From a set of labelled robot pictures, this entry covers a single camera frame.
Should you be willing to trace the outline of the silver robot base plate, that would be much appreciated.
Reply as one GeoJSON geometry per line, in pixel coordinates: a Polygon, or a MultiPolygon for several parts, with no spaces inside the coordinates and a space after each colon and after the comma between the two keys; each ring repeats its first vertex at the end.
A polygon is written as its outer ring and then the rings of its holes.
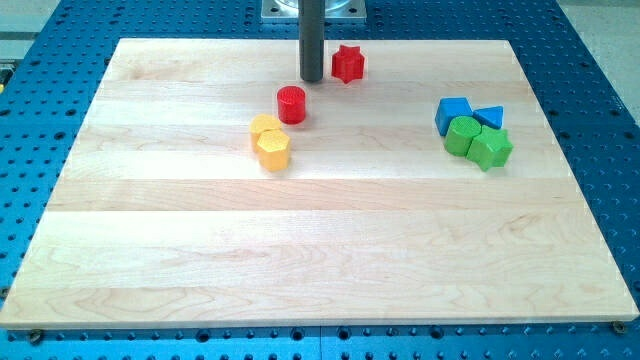
{"type": "MultiPolygon", "coordinates": [[[[365,23],[366,4],[366,0],[326,0],[325,20],[330,23],[365,23]]],[[[298,0],[260,1],[262,23],[297,23],[298,10],[298,0]]]]}

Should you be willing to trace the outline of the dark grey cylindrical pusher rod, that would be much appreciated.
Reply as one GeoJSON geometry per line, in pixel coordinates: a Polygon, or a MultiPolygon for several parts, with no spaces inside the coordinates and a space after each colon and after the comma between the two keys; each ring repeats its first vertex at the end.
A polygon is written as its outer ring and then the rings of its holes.
{"type": "Polygon", "coordinates": [[[299,0],[299,62],[300,77],[315,83],[324,74],[324,0],[299,0]]]}

